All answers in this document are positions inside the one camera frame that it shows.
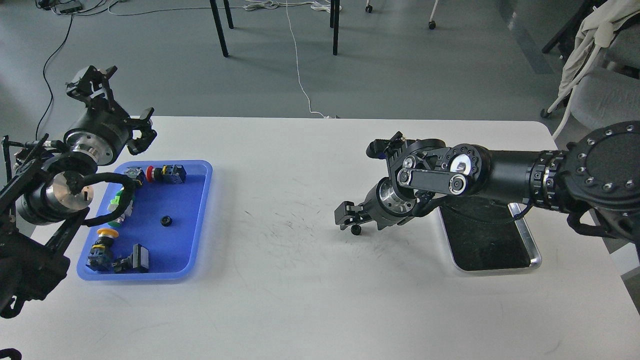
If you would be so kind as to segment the black cylindrical right-side gripper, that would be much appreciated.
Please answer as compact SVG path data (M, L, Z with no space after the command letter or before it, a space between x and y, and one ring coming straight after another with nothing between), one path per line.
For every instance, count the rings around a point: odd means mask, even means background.
M378 230L402 226L413 219L412 211L418 201L400 198L391 181L379 181L361 205L344 201L334 210L334 223L341 231L350 229L353 235L362 233L362 224L375 222Z

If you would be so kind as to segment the black cylindrical left-side gripper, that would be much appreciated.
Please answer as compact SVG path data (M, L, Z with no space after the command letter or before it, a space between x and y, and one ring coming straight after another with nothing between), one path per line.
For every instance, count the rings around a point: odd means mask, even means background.
M86 111L67 130L64 143L74 151L89 153L98 166L113 164L125 145L133 156L145 152L158 135L153 129L153 107L138 118L121 111L109 83L116 71L116 65L105 70L90 65L66 83L66 95L84 103ZM140 132L140 136L134 138L131 132Z

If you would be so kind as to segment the black right-side robot arm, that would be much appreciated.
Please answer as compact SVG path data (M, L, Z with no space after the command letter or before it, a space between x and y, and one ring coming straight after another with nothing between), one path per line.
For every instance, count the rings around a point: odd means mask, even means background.
M639 243L639 122L596 129L567 150L489 150L441 139L375 139L370 158L388 175L362 203L341 203L334 223L359 235L361 224L379 230L424 217L453 199L483 198L567 214L574 232Z

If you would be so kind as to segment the black left-side robot arm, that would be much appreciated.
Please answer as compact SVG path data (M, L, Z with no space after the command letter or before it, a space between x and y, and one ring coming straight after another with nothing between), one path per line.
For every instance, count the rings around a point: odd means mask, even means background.
M136 184L125 174L98 173L113 164L124 148L131 155L147 150L157 137L145 109L133 118L115 100L105 70L88 66L66 84L67 96L81 101L86 112L62 140L45 134L33 142L2 140L7 185L1 191L1 317L18 316L31 300L43 301L67 276L65 252L82 226L94 227L123 215ZM105 215L88 218L92 185L118 183L119 205Z

